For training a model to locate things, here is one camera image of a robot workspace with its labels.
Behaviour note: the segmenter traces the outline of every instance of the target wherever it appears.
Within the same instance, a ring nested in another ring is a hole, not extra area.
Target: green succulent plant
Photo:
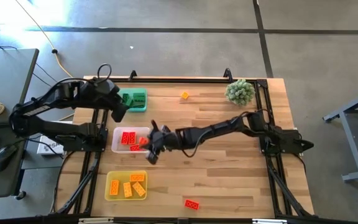
[[[245,106],[253,99],[255,89],[252,84],[247,83],[245,79],[240,79],[234,83],[228,84],[224,95],[235,105]]]

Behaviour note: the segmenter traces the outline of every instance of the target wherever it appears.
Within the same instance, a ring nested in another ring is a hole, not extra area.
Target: transparent plastic bin
[[[111,150],[116,153],[121,154],[137,154],[143,153],[146,154],[147,150],[141,149],[140,151],[131,151],[131,145],[122,145],[121,138],[123,132],[135,132],[136,133],[136,144],[139,143],[140,137],[147,138],[147,135],[150,134],[150,128],[148,127],[118,127],[114,128],[114,132],[112,134],[112,143]]]
[[[142,196],[135,191],[133,185],[136,182],[130,182],[131,174],[144,174],[144,181],[139,182],[143,187],[146,193]],[[112,180],[118,180],[118,194],[110,195],[110,185]],[[132,196],[125,198],[124,196],[124,183],[131,183]],[[106,190],[104,191],[104,199],[108,201],[112,200],[144,200],[147,197],[147,173],[144,170],[134,170],[134,171],[110,171],[107,173],[106,177]]]

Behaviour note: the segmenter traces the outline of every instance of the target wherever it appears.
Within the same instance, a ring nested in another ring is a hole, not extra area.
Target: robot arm
[[[18,136],[26,138],[41,133],[63,145],[66,151],[102,150],[107,133],[96,124],[56,123],[44,121],[37,115],[53,108],[92,108],[112,110],[111,117],[120,122],[128,106],[122,103],[118,91],[119,87],[108,79],[67,78],[56,83],[44,96],[16,105],[9,122]]]
[[[249,127],[244,124],[247,118]],[[171,132],[169,128],[163,126],[160,131],[155,121],[152,121],[153,130],[149,135],[149,143],[143,148],[148,149],[147,160],[155,164],[158,155],[165,151],[182,150],[188,157],[193,157],[197,147],[205,140],[240,132],[250,137],[264,138],[268,149],[265,154],[277,154],[281,152],[302,153],[313,147],[313,143],[301,139],[297,130],[282,130],[265,122],[263,114],[259,112],[244,112],[230,120],[223,121],[205,128],[181,128]],[[195,149],[192,155],[188,155],[186,149]]]

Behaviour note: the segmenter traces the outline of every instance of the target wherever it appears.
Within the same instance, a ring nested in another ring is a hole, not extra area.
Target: gray floor
[[[251,0],[30,2],[35,5],[30,12],[43,25],[257,28]],[[356,0],[259,0],[259,4],[266,29],[358,29]],[[0,16],[0,23],[33,25],[13,3],[0,11],[6,15]],[[114,73],[120,75],[136,69],[138,74],[220,77],[229,67],[236,77],[266,77],[258,34],[48,35],[66,69],[76,77],[94,74],[104,62],[111,63]],[[341,179],[341,174],[356,171],[344,131],[339,121],[324,124],[321,119],[358,95],[358,35],[272,34],[266,39],[273,75],[285,79],[295,125],[315,144],[305,153],[315,213],[358,221],[358,181],[344,184]],[[56,79],[65,78],[41,32],[4,29],[0,44],[37,47],[38,63]],[[53,83],[40,70],[35,73]],[[39,96],[47,89],[33,79],[29,96]],[[51,111],[45,118],[58,119],[70,113]],[[20,202],[0,198],[0,218],[48,213],[56,176],[57,170],[27,172],[23,189],[29,196]]]

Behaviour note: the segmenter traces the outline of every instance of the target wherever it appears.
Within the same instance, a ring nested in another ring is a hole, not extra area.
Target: wooden table
[[[274,217],[266,161],[259,152],[257,138],[241,133],[220,136],[202,144],[193,158],[185,157],[181,151],[163,152],[154,166],[147,162],[143,154],[116,154],[111,151],[112,131],[115,127],[151,127],[151,119],[156,120],[158,126],[165,124],[171,130],[188,126],[202,127],[231,119],[243,111],[255,111],[255,100],[243,108],[228,102],[224,96],[227,84],[118,85],[120,88],[146,88],[147,111],[127,113],[121,123],[115,123],[109,115],[108,145],[99,166],[92,217]],[[268,88],[276,125],[292,129],[294,125],[283,79],[268,79]],[[190,95],[187,100],[180,98],[184,91]],[[92,113],[93,110],[77,109],[73,122],[90,122]],[[57,208],[76,189],[83,157],[84,153],[77,152],[65,164],[58,186]],[[302,206],[313,213],[302,163],[293,155],[283,154],[282,157],[289,189]],[[147,198],[106,201],[106,174],[112,170],[146,170],[149,175]],[[83,205],[87,195],[88,187],[84,191]],[[284,211],[281,191],[278,191],[278,197]],[[200,209],[185,208],[185,199],[199,202]]]

